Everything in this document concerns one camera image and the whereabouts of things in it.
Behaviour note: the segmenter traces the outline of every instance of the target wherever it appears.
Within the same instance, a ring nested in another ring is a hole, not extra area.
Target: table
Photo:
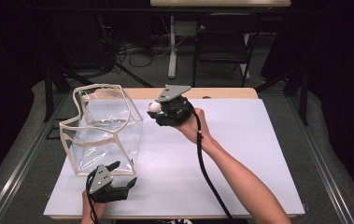
[[[111,203],[105,218],[226,218],[202,177],[195,145],[175,129],[160,127],[145,115],[149,102],[156,99],[162,90],[126,89],[145,118],[135,163],[138,179],[130,190],[129,198]],[[273,191],[288,215],[304,214],[264,104],[253,89],[197,88],[183,95],[193,105],[205,110],[212,134]],[[204,161],[231,214],[249,217],[215,163],[206,155]],[[122,186],[132,178],[130,175],[115,176],[113,183],[115,187]],[[80,218],[81,192],[85,181],[86,177],[74,175],[71,165],[65,160],[44,215]]]
[[[290,0],[150,0],[153,7],[289,7]],[[176,49],[176,22],[175,17],[170,20],[170,63],[168,66],[168,77],[175,78],[177,67]],[[245,64],[241,64],[241,71],[246,69]]]

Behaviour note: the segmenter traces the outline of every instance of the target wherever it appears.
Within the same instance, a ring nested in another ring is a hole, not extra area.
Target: person's right arm
[[[289,217],[273,192],[211,136],[205,121],[204,111],[196,109],[196,113],[202,124],[203,151],[217,164],[234,194],[255,221],[257,223],[290,223]],[[176,128],[197,144],[195,116],[191,116],[185,123]]]

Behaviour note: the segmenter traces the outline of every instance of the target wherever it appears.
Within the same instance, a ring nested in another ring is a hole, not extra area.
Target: chair seat
[[[200,62],[246,63],[247,47],[241,34],[202,32],[198,36],[197,60]]]

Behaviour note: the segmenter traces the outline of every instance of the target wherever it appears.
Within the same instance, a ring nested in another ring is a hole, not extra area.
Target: wooden tabletop
[[[157,99],[163,88],[123,88],[133,99]],[[258,99],[252,88],[192,88],[182,94],[188,99],[202,98],[246,98]]]
[[[150,0],[153,7],[289,7],[290,0]]]

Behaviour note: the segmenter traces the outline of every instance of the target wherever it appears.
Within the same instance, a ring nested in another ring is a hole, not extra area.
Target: forearm
[[[290,223],[272,191],[215,139],[204,140],[203,150],[217,164],[240,203],[258,223]]]

